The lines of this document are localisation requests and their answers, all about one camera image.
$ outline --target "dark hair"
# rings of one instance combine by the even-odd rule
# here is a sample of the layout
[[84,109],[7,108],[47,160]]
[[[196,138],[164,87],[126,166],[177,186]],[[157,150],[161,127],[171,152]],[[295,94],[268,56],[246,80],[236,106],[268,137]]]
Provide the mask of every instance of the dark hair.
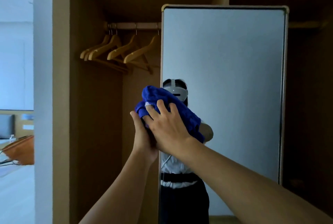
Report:
[[[174,82],[176,84],[176,87],[181,87],[181,88],[187,90],[186,83],[183,80],[181,80],[181,79],[175,79]],[[165,80],[163,82],[162,86],[163,87],[171,86],[171,79]],[[188,99],[188,97],[186,97],[186,100],[184,100],[184,102],[183,102],[186,106],[188,106],[188,100],[187,99]]]

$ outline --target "white vr headset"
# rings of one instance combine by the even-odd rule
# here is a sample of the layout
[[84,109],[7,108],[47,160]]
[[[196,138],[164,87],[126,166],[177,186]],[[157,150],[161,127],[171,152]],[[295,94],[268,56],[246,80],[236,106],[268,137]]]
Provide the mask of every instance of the white vr headset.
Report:
[[163,87],[163,89],[171,92],[182,102],[186,100],[187,95],[189,94],[189,92],[186,89],[182,87],[176,87],[175,79],[171,79],[171,86]]

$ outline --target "blue towel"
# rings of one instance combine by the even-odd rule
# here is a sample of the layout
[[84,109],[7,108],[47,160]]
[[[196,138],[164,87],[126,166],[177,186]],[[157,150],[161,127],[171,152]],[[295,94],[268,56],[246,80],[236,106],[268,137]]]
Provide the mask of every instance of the blue towel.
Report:
[[160,113],[160,111],[156,105],[157,100],[163,100],[164,105],[168,109],[168,111],[170,111],[169,104],[174,103],[178,108],[178,112],[189,134],[196,138],[199,142],[203,143],[204,136],[199,133],[201,119],[196,116],[186,105],[184,105],[183,102],[181,102],[172,93],[163,88],[147,86],[142,91],[142,99],[143,100],[139,102],[135,107],[135,111],[139,114],[140,118],[145,115],[149,115],[145,107],[146,102],[152,105],[158,113]]

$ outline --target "wardrobe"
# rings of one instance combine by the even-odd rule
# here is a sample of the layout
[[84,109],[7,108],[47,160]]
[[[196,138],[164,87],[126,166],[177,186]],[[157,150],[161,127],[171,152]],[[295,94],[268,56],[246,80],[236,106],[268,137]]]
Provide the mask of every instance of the wardrobe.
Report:
[[[137,34],[139,44],[148,45],[160,35],[166,3],[289,6],[283,186],[332,214],[328,185],[333,176],[328,172],[333,161],[327,152],[332,117],[324,112],[333,112],[328,101],[333,97],[329,0],[34,0],[37,223],[81,220],[131,153],[135,130],[130,111],[142,89],[160,86],[158,67],[123,73],[84,61],[81,52],[101,43],[108,32],[117,32],[123,44]],[[108,28],[108,23],[156,23],[157,28]],[[160,45],[145,54],[151,65],[160,65],[160,55]],[[156,161],[139,223],[157,223],[158,184]]]

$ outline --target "person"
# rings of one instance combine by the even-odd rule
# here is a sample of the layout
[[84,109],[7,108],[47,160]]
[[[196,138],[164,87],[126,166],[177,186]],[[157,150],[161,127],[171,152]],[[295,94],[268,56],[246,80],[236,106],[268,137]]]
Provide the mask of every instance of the person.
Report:
[[160,114],[147,106],[144,121],[156,139],[152,147],[139,116],[133,150],[119,176],[81,220],[80,224],[135,224],[138,221],[148,170],[158,150],[169,153],[193,170],[244,224],[332,224],[333,219],[254,171],[211,150],[187,132],[175,104],[170,112],[158,100]]
[[[189,105],[187,85],[182,79],[167,79],[163,88]],[[204,142],[213,138],[213,130],[203,121],[199,132]],[[209,196],[202,179],[176,157],[161,152],[161,189],[159,224],[209,223]]]

